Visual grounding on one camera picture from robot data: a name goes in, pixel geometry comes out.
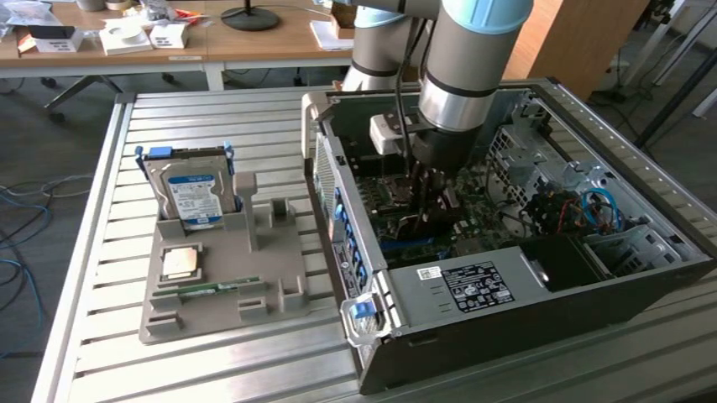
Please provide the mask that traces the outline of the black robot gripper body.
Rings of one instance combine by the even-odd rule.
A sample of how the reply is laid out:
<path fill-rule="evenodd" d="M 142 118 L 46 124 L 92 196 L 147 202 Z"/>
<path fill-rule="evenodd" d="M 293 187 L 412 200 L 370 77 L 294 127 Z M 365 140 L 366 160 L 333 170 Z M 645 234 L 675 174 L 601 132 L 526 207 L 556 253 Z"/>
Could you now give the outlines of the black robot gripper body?
<path fill-rule="evenodd" d="M 425 167 L 457 173 L 468 164 L 476 142 L 476 129 L 464 132 L 425 129 L 414 136 L 413 156 Z"/>

